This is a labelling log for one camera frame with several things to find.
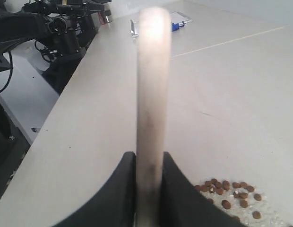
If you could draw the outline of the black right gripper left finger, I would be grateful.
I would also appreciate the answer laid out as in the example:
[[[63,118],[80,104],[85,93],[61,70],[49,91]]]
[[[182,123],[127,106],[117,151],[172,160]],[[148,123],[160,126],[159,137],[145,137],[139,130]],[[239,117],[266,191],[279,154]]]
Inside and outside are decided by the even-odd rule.
[[[102,188],[57,227],[132,227],[135,213],[136,155],[125,152]]]

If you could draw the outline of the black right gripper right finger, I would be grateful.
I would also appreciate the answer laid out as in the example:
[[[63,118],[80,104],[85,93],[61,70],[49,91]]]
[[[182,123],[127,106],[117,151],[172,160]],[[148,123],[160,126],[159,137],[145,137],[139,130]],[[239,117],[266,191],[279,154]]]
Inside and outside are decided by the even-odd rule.
[[[164,152],[159,208],[161,227],[242,227],[208,201],[189,182],[172,156]]]

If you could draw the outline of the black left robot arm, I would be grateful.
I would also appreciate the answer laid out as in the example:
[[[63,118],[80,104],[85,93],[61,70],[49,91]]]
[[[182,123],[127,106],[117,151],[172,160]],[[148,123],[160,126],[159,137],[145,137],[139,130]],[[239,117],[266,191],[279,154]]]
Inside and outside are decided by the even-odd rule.
[[[98,27],[92,14],[104,12],[106,0],[36,0],[8,12],[0,0],[0,72],[13,72],[11,51],[33,40],[49,63],[42,77],[61,94],[83,59]]]

